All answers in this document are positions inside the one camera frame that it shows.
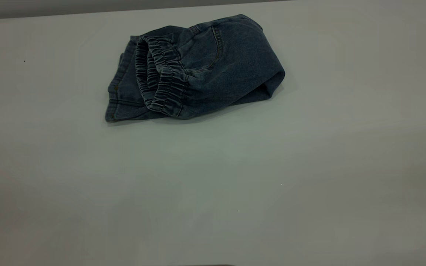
back pocket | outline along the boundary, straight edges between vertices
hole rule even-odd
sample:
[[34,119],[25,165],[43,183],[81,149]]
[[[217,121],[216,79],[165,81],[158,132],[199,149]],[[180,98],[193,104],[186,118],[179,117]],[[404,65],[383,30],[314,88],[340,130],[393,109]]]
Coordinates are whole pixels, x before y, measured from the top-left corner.
[[213,68],[223,55],[223,41],[216,27],[196,34],[190,41],[179,47],[181,62],[190,71],[205,71]]

jeans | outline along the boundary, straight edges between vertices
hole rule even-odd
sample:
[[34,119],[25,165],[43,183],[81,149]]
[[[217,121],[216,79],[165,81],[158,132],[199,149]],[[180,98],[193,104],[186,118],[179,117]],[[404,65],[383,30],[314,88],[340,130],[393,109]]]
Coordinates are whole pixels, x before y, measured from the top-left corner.
[[269,99],[284,76],[262,28],[245,15],[167,26],[131,37],[105,119],[188,119]]

seam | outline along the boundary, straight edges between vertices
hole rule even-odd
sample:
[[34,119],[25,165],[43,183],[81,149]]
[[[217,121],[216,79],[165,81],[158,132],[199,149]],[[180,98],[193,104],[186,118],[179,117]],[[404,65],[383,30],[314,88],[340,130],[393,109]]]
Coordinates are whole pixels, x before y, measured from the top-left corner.
[[116,86],[115,86],[115,90],[116,90],[116,101],[118,101],[117,103],[116,103],[116,108],[115,108],[115,111],[114,111],[114,113],[113,113],[113,118],[115,118],[115,114],[118,112],[118,108],[119,108],[119,85],[121,84],[121,81],[123,81],[123,79],[124,79],[124,77],[125,77],[125,75],[126,75],[126,72],[127,72],[127,70],[128,70],[128,68],[129,68],[129,66],[131,65],[131,63],[132,63],[132,59],[134,58],[134,55],[135,55],[135,52],[136,52],[136,49],[134,48],[134,49],[132,49],[132,56],[131,56],[131,59],[129,59],[129,63],[127,64],[127,66],[126,66],[126,69],[125,69],[125,71],[123,72],[123,76],[121,76],[121,78],[119,79],[119,82],[118,82],[118,84],[116,84]]

white table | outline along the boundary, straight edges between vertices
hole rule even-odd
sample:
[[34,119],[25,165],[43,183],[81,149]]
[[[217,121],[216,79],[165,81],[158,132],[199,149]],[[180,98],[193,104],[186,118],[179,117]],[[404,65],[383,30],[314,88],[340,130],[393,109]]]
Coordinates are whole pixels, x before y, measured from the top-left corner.
[[[108,125],[129,35],[243,13],[270,101]],[[0,20],[0,265],[426,266],[426,0]]]

stitching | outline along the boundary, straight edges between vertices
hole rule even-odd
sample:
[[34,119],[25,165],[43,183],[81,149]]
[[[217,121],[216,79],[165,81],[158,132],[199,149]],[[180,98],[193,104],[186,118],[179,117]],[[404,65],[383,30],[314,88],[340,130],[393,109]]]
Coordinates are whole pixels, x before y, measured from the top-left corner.
[[216,57],[209,66],[201,68],[201,69],[195,69],[193,70],[194,72],[203,72],[206,70],[210,70],[223,55],[223,39],[221,38],[220,31],[215,26],[211,26],[210,28],[212,29],[213,37],[216,42]]
[[125,69],[125,71],[124,71],[124,73],[123,73],[123,76],[121,76],[121,78],[119,79],[119,82],[118,82],[118,84],[116,84],[116,86],[115,86],[115,90],[116,90],[116,101],[118,101],[117,103],[116,103],[116,108],[115,108],[115,111],[114,111],[114,113],[113,113],[113,118],[114,119],[116,119],[115,118],[115,114],[118,112],[118,108],[119,108],[119,85],[121,84],[121,82],[123,81],[123,79],[124,79],[124,77],[125,77],[125,75],[126,75],[126,72],[127,72],[127,70],[128,70],[128,68],[129,68],[129,66],[131,65],[131,63],[132,63],[132,59],[134,58],[134,55],[135,55],[135,52],[136,52],[136,49],[135,49],[135,47],[131,47],[131,49],[130,49],[130,52],[132,52],[132,56],[131,56],[131,59],[129,59],[129,63],[127,64],[127,66],[126,66],[126,69]]

